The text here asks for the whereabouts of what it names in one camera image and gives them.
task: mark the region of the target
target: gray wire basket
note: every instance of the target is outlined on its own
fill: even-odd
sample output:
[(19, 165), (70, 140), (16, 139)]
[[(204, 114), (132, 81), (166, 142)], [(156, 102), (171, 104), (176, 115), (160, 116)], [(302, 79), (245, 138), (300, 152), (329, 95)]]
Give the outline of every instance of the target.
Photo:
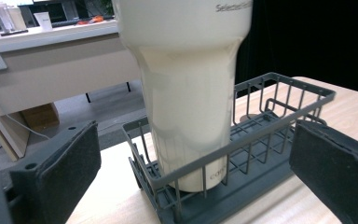
[[(237, 84), (235, 96), (239, 92), (244, 96), (234, 99), (231, 142), (166, 175), (150, 156), (154, 149), (146, 144), (147, 118), (123, 125), (133, 154), (131, 168), (161, 223), (218, 223), (283, 182), (293, 174), (288, 161), (296, 120), (324, 123), (322, 106), (335, 96), (328, 89), (275, 73)], [(133, 141), (138, 136), (141, 147)], [(226, 177), (206, 189), (206, 165), (224, 156)], [(178, 187), (180, 177), (198, 169), (203, 173), (202, 192), (170, 186)]]

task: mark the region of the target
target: gray floor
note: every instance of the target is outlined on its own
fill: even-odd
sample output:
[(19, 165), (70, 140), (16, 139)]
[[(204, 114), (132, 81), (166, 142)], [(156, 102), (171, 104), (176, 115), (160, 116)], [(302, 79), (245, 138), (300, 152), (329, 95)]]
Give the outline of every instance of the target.
[[(90, 104), (87, 102), (85, 94), (55, 102), (54, 104), (60, 117), (60, 125), (47, 128), (41, 133), (51, 138), (74, 123), (96, 120), (98, 122), (101, 149), (123, 141), (123, 139), (116, 137), (112, 133), (120, 133), (119, 130), (123, 123), (145, 115), (145, 104), (140, 81), (132, 81), (130, 86), (131, 91), (128, 91), (126, 84), (123, 83), (105, 90), (90, 92)], [(35, 153), (47, 141), (46, 138), (32, 133), (28, 142), (26, 156)], [(11, 161), (6, 152), (0, 148), (0, 171), (15, 164), (16, 162)]]

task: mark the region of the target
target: dark background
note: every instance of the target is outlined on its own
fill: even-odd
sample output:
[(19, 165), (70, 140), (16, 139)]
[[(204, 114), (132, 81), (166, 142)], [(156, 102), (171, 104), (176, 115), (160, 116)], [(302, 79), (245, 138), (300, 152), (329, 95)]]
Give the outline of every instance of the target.
[(358, 91), (358, 1), (254, 0), (236, 82), (267, 72)]
[(65, 11), (62, 7), (62, 3), (66, 2), (74, 2), (75, 8), (72, 8), (76, 11), (79, 19), (86, 19), (89, 18), (89, 12), (87, 8), (87, 3), (85, 0), (51, 0), (51, 1), (43, 1), (43, 2), (34, 2), (32, 6), (27, 6), (31, 13), (34, 15), (36, 12), (45, 12), (47, 11), (51, 22), (57, 22), (57, 21), (68, 21), (72, 18), (67, 18)]

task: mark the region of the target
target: white tumbler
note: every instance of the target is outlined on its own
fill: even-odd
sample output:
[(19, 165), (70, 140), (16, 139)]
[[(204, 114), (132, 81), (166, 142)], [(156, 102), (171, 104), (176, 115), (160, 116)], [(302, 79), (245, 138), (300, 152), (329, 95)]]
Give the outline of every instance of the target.
[[(161, 173), (229, 143), (237, 51), (252, 0), (113, 0), (121, 41), (141, 68), (145, 108)], [(206, 188), (227, 158), (206, 166)], [(179, 190), (203, 190), (202, 170)]]

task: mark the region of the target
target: cardboard box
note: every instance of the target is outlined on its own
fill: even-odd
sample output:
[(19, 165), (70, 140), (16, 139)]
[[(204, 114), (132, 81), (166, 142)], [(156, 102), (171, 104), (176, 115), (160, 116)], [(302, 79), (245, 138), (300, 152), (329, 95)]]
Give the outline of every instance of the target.
[(53, 103), (23, 110), (21, 114), (28, 127), (34, 131), (41, 131), (60, 124), (58, 111)]

